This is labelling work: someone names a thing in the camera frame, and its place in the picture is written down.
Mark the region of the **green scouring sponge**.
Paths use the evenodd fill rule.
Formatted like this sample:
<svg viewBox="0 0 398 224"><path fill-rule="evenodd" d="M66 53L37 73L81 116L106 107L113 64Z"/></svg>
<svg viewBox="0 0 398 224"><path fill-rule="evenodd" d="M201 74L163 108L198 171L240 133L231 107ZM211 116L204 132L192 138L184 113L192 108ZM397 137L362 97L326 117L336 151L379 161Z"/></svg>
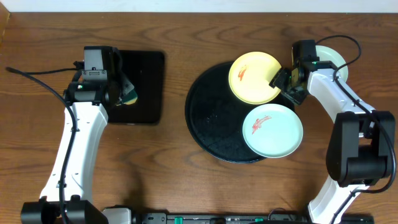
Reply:
<svg viewBox="0 0 398 224"><path fill-rule="evenodd" d="M135 90L131 90L129 93L119 98L118 105L131 105L137 101L137 93Z"/></svg>

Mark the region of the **light green plate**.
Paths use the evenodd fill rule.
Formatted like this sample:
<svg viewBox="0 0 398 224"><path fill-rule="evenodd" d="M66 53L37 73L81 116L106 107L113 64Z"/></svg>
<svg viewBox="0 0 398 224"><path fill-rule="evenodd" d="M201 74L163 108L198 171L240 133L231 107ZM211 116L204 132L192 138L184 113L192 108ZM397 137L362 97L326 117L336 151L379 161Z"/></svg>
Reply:
<svg viewBox="0 0 398 224"><path fill-rule="evenodd" d="M320 58L320 61L331 61L337 67L346 63L345 59L332 48L322 45L317 45L316 51L317 51L317 56ZM349 74L348 67L341 68L338 72L340 73L340 76L344 80L344 82L346 82Z"/></svg>

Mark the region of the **yellow plate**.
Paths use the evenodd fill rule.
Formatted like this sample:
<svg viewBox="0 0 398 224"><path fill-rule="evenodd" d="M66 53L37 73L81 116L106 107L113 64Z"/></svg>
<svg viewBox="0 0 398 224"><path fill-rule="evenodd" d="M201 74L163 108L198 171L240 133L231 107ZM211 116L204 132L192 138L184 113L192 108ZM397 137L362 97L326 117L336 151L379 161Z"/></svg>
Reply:
<svg viewBox="0 0 398 224"><path fill-rule="evenodd" d="M237 58L229 70L230 89L245 103L268 103L280 93L279 88L269 86L280 69L280 63L272 55L248 52Z"/></svg>

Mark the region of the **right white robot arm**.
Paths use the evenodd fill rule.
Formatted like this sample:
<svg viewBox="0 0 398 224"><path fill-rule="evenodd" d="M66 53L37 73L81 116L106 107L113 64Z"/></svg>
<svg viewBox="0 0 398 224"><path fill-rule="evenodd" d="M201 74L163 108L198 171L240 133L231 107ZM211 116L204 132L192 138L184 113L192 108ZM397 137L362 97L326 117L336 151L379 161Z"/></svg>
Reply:
<svg viewBox="0 0 398 224"><path fill-rule="evenodd" d="M308 204L313 223L339 223L359 194L386 191L396 177L395 118L360 99L331 61L300 62L279 69L270 82L299 105L314 96L333 120L326 152L328 178Z"/></svg>

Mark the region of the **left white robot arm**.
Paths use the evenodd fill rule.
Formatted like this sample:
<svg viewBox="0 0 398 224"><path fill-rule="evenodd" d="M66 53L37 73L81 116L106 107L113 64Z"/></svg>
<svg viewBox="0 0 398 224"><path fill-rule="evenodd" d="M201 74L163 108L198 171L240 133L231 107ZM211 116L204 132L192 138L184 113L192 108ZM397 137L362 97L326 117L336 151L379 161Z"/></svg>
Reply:
<svg viewBox="0 0 398 224"><path fill-rule="evenodd" d="M72 80L61 101L65 123L51 175L38 202L26 202L22 223L135 223L128 207L102 211L93 205L93 171L102 133L108 123L105 105L115 105L120 85L105 70L82 71Z"/></svg>

